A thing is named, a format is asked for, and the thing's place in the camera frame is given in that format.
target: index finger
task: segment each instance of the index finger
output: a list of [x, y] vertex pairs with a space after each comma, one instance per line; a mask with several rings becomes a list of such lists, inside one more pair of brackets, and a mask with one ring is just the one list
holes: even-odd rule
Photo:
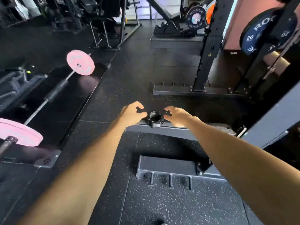
[[166, 108], [165, 108], [165, 110], [169, 110], [169, 111], [171, 111], [172, 112], [172, 110], [174, 110], [175, 109], [175, 107], [174, 106], [167, 106]]
[[132, 105], [134, 106], [134, 108], [139, 107], [141, 109], [144, 109], [144, 106], [139, 101], [135, 101], [134, 103], [132, 103]]

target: pink weight plate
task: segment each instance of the pink weight plate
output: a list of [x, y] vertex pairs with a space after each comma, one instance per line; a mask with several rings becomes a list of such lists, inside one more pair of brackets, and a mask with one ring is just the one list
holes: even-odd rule
[[72, 50], [68, 53], [67, 63], [80, 75], [90, 75], [95, 69], [92, 58], [81, 50]]
[[35, 147], [43, 140], [43, 136], [34, 129], [21, 123], [0, 118], [0, 138], [5, 139], [14, 136], [18, 139], [17, 144]]

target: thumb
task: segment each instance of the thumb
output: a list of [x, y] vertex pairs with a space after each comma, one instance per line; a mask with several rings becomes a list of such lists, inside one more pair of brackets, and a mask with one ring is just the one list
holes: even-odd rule
[[171, 121], [172, 116], [170, 116], [170, 115], [164, 115], [163, 118], [166, 119], [167, 121]]
[[142, 118], [147, 117], [148, 113], [147, 112], [143, 112], [143, 113], [140, 113], [139, 115], [141, 116], [141, 119], [142, 119]]

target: left arm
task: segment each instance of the left arm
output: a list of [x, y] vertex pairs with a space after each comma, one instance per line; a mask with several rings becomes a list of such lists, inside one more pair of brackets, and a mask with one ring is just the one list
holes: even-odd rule
[[18, 225], [88, 224], [125, 128], [147, 116], [136, 107], [144, 108], [139, 102], [123, 107], [108, 130], [56, 178]]

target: left hand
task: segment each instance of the left hand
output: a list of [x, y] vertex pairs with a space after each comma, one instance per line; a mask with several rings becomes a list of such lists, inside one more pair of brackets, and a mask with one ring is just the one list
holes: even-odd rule
[[117, 118], [118, 124], [126, 128], [137, 124], [142, 118], [147, 117], [147, 112], [137, 113], [137, 107], [144, 109], [144, 106], [138, 101], [124, 106]]

